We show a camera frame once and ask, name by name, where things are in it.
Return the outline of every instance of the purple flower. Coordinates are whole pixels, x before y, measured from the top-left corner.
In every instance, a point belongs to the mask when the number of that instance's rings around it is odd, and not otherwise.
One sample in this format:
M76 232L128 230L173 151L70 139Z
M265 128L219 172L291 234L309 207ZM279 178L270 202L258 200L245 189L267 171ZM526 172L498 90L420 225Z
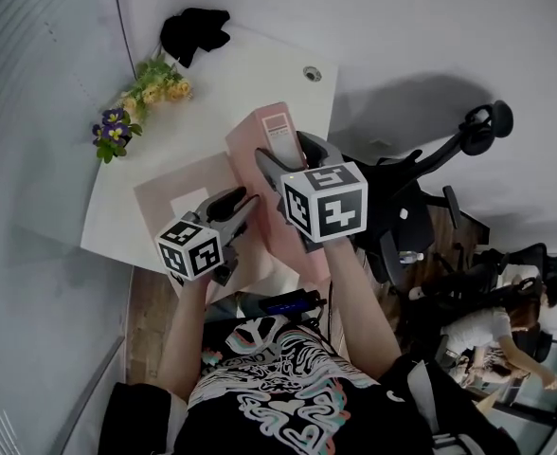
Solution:
M116 108L114 110L106 110L101 114L101 122L105 125L112 125L118 123L125 116L125 112L122 108Z
M125 140L121 137L126 137L127 135L129 135L129 128L122 123L106 125L102 131L102 137L114 141L121 147L125 145Z
M98 124L93 125L93 128L91 129L91 133L94 134L95 138L93 140L94 145L97 145L98 142L101 140L101 126L99 126Z

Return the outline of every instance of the white t-shirt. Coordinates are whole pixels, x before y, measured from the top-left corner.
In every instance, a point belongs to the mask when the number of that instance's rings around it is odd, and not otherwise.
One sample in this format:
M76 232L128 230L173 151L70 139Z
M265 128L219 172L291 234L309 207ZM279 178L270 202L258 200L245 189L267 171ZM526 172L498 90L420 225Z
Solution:
M519 275L523 280L540 276L540 270L532 264L508 264L501 275L497 277L496 288L512 284L514 277Z
M466 349L483 347L502 337L512 337L510 317L503 308L479 310L443 327L440 332L449 336L447 349L458 355Z

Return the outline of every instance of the plastic bottle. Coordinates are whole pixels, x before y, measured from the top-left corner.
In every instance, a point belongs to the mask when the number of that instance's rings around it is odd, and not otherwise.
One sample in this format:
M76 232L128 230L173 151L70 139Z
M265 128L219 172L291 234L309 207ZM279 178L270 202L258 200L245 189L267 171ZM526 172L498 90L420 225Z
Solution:
M423 260L423 253L415 251L401 251L399 253L399 261L401 264L414 264Z

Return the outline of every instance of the flower bouquet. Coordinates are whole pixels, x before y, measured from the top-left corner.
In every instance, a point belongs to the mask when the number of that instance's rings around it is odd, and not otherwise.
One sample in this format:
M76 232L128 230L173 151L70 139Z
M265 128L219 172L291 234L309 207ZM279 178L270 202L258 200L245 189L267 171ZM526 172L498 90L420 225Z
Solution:
M112 109L102 113L101 125L95 124L93 143L98 147L98 158L110 163L115 156L125 156L125 146L133 135L141 136L142 127L154 104L192 98L191 86L175 68L159 55L140 63L136 68L135 84L120 95Z

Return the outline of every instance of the black and white marker pattern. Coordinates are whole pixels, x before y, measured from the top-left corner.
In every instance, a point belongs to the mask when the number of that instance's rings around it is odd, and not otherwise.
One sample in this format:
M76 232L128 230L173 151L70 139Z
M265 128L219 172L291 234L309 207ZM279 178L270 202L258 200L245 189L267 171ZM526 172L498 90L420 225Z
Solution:
M189 252L194 276L217 266L220 263L220 245L217 238L211 238Z
M180 221L171 229L165 231L161 235L161 239L174 243L178 246L183 246L194 236L196 236L200 231L200 227L195 226L194 224Z
M349 191L318 199L318 232L321 238L361 226L362 191Z
M180 275L188 275L182 253L165 245L160 245L160 247L165 266Z
M336 165L327 169L312 170L305 173L315 191L325 191L332 187L341 187L360 182L344 165Z
M312 234L308 198L286 184L285 194L287 195L285 202L287 203L287 214L289 214L289 218L308 232L308 234Z

